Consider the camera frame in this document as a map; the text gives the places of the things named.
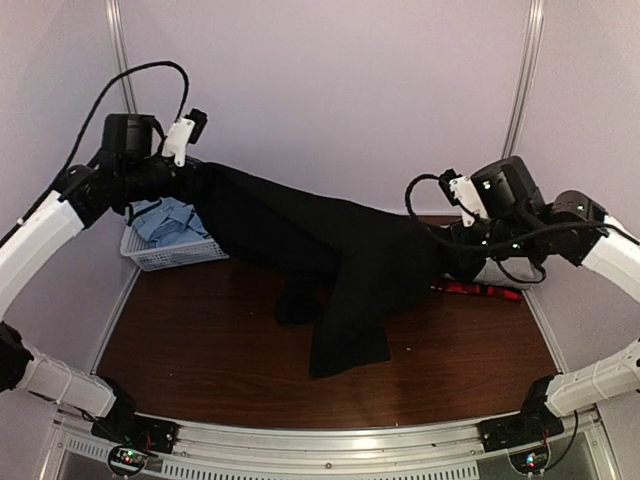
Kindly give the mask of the black long sleeve shirt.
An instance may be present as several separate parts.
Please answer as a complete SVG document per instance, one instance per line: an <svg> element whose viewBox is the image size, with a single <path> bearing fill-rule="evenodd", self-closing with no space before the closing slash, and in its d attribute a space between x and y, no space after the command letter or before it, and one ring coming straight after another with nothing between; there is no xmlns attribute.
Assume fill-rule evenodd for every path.
<svg viewBox="0 0 640 480"><path fill-rule="evenodd" d="M280 185L217 163L196 168L192 203L233 258L278 270L281 324L313 326L309 374L326 378L390 358L380 322L437 278L472 281L483 258L443 246L452 230Z"/></svg>

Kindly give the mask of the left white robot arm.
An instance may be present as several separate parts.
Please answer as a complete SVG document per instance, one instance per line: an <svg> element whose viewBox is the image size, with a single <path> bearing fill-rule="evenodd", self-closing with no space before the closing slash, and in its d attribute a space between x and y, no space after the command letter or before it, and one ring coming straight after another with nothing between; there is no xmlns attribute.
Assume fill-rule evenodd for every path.
<svg viewBox="0 0 640 480"><path fill-rule="evenodd" d="M144 433L131 401L92 362L134 276L118 252L131 203L186 195L196 184L188 149L205 115L161 127L151 115L110 114L96 152L66 166L37 209L1 244L1 393L31 394L91 418L123 444Z"/></svg>

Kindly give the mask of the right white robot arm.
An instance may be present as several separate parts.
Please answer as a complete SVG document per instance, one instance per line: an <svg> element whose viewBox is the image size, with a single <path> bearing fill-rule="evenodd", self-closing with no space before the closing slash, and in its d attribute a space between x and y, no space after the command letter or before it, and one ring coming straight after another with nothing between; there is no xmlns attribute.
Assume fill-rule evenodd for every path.
<svg viewBox="0 0 640 480"><path fill-rule="evenodd" d="M523 159L500 159L437 179L461 217L454 262L498 261L498 275L527 289L558 373L538 382L513 419L535 440L551 414L567 417L639 389L639 237L587 194L544 197Z"/></svg>

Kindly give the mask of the grey folded button shirt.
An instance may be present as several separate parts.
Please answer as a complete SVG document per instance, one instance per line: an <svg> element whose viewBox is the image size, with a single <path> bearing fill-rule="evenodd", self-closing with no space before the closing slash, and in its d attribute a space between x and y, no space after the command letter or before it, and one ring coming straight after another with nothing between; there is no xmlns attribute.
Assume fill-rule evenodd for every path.
<svg viewBox="0 0 640 480"><path fill-rule="evenodd" d="M516 257L500 263L487 259L472 281L482 285L526 290L541 278L541 274L528 259Z"/></svg>

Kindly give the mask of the light blue shirt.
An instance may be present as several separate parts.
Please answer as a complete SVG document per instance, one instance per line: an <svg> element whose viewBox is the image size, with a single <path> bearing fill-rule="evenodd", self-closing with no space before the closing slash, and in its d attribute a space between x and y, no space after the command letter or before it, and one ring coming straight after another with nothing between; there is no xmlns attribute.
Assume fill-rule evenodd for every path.
<svg viewBox="0 0 640 480"><path fill-rule="evenodd" d="M128 214L127 225L150 248L171 247L211 238L195 208L173 198L134 203Z"/></svg>

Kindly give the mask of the red black plaid shirt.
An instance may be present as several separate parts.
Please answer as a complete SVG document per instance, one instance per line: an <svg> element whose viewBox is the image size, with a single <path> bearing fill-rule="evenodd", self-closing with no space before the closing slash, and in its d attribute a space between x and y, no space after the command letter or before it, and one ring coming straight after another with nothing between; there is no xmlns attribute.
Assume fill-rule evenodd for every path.
<svg viewBox="0 0 640 480"><path fill-rule="evenodd" d="M514 302L522 302L524 300L524 295L520 290L477 283L439 280L431 288L452 294L484 296Z"/></svg>

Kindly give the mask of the white plastic basket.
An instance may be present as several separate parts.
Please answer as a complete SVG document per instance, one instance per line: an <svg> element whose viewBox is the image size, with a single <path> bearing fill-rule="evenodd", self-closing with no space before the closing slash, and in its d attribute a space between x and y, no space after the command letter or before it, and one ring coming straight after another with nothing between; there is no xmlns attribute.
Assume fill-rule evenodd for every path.
<svg viewBox="0 0 640 480"><path fill-rule="evenodd" d="M150 247L131 227L126 227L123 231L120 253L145 272L229 258L213 239L158 248Z"/></svg>

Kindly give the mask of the right aluminium frame post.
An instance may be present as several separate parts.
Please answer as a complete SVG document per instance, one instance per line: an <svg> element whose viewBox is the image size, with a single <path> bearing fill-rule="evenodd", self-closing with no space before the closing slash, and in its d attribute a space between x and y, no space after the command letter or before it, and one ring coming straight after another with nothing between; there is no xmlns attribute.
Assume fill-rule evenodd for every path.
<svg viewBox="0 0 640 480"><path fill-rule="evenodd" d="M501 152L502 158L510 157L515 153L523 128L528 99L532 90L541 49L544 31L544 7L545 2L543 0L531 0L529 2L521 63Z"/></svg>

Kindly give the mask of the aluminium frame post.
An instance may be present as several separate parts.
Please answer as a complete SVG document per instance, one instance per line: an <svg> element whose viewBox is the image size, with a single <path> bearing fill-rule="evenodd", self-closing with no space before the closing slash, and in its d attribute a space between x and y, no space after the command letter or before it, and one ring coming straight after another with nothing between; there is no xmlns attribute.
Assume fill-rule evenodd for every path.
<svg viewBox="0 0 640 480"><path fill-rule="evenodd" d="M129 69L121 2L119 0L105 0L104 7L115 68L116 72L120 74ZM118 83L126 112L137 114L138 107L132 80L129 77L123 77Z"/></svg>
<svg viewBox="0 0 640 480"><path fill-rule="evenodd" d="M515 153L523 128L528 99L532 90L541 49L544 31L544 7L545 2L543 0L531 0L529 2L521 63L501 152L502 158L510 157Z"/></svg>

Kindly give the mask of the left aluminium frame post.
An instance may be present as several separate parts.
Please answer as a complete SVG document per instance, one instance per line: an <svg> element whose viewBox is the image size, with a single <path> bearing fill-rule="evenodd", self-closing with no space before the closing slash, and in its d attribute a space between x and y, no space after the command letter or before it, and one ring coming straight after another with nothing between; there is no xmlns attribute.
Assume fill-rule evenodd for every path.
<svg viewBox="0 0 640 480"><path fill-rule="evenodd" d="M105 0L104 7L115 68L116 72L120 74L129 69L121 2L119 0ZM132 80L129 77L123 77L118 83L126 112L137 114L138 107Z"/></svg>

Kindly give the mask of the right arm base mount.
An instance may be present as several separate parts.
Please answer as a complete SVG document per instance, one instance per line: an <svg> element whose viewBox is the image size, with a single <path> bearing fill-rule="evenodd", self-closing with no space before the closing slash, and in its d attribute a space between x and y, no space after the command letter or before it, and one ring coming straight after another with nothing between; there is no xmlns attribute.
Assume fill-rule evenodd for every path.
<svg viewBox="0 0 640 480"><path fill-rule="evenodd" d="M507 450L511 466L528 477L545 472L551 461L549 440L564 432L562 420L545 406L552 379L548 375L534 381L517 413L478 425L484 452Z"/></svg>

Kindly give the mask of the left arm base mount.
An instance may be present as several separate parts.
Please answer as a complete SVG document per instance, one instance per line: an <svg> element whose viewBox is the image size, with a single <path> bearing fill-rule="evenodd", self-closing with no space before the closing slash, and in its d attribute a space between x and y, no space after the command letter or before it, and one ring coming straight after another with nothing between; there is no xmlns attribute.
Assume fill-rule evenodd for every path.
<svg viewBox="0 0 640 480"><path fill-rule="evenodd" d="M91 434L114 443L107 454L107 466L122 479L142 472L148 461L174 451L178 426L137 412L137 404L114 380L100 377L113 391L115 402L105 417L82 413L92 424Z"/></svg>

